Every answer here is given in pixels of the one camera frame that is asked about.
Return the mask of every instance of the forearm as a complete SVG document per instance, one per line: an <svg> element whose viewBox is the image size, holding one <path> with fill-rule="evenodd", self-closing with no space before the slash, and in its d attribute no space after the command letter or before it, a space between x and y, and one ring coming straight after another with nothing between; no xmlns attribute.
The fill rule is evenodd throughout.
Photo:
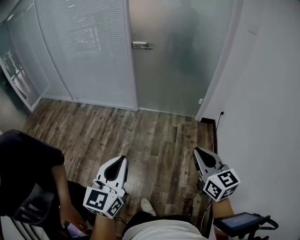
<svg viewBox="0 0 300 240"><path fill-rule="evenodd" d="M68 180L66 175L65 166L54 166L52 169L52 175L57 188L57 193L60 199L60 205L71 205L71 198L68 189Z"/></svg>
<svg viewBox="0 0 300 240"><path fill-rule="evenodd" d="M97 215L90 240L116 240L114 220Z"/></svg>
<svg viewBox="0 0 300 240"><path fill-rule="evenodd" d="M222 218L234 215L233 209L231 207L229 198L222 201L216 202L212 201L212 215L213 218ZM217 240L227 240L228 235L215 228L215 235Z"/></svg>
<svg viewBox="0 0 300 240"><path fill-rule="evenodd" d="M229 198L226 198L219 202L216 202L213 200L212 201L212 215L213 215L213 218L222 218L222 217L234 215Z"/></svg>

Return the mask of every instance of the door handle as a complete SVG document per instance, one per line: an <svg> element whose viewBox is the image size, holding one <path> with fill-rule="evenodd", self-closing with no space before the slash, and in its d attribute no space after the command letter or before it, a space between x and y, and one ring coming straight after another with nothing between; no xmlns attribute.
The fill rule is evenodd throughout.
<svg viewBox="0 0 300 240"><path fill-rule="evenodd" d="M141 46L141 49L144 49L144 50L152 50L153 47L144 47L144 46Z"/></svg>
<svg viewBox="0 0 300 240"><path fill-rule="evenodd" d="M134 49L144 49L144 50L152 50L153 47L150 47L150 43L147 42L132 42L132 48Z"/></svg>

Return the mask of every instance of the wrist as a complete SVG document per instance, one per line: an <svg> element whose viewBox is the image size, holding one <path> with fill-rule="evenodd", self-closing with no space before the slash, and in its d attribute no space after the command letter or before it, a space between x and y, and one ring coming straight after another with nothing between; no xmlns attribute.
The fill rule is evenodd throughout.
<svg viewBox="0 0 300 240"><path fill-rule="evenodd" d="M60 207L61 208L67 208L72 206L71 199L60 199Z"/></svg>
<svg viewBox="0 0 300 240"><path fill-rule="evenodd" d="M95 225L102 225L103 223L108 223L108 224L111 224L111 223L114 223L114 219L110 219L108 217L103 217L101 215L96 215L96 221L95 221Z"/></svg>

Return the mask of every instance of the door frame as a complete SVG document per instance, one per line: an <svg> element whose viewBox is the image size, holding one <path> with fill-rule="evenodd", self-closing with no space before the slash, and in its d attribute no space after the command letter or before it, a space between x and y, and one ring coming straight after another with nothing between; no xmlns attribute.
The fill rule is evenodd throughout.
<svg viewBox="0 0 300 240"><path fill-rule="evenodd" d="M132 98L133 98L133 110L138 111L138 101L137 101L137 88L135 81L135 69L133 65L133 57L132 57L132 46L131 46L131 29L130 29L130 15L129 15L129 0L123 0L123 9L124 9L124 23L125 23L125 38L127 43L127 56L129 63L129 76L131 80L132 87Z"/></svg>
<svg viewBox="0 0 300 240"><path fill-rule="evenodd" d="M232 9L223 49L222 49L219 61L217 63L215 73L212 77L210 85L209 85L207 92L205 94L205 97L203 99L203 103L201 104L200 109L195 117L195 119L197 121L201 121L202 116L203 116L205 110L207 109L208 104L212 98L212 95L213 95L215 89L217 88L217 84L219 83L219 81L221 79L221 75L223 73L226 62L228 60L229 53L231 51L233 41L235 38L235 34L237 31L238 25L240 23L240 16L242 13L243 4L244 4L244 0L234 0L233 9Z"/></svg>

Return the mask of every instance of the mobile phone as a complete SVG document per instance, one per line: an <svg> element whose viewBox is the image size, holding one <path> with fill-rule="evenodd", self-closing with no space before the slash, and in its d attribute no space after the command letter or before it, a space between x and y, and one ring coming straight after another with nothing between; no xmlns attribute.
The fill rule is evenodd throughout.
<svg viewBox="0 0 300 240"><path fill-rule="evenodd" d="M65 226L67 230L69 231L69 234L72 238L80 238L86 236L83 232L77 229L73 224L66 222Z"/></svg>

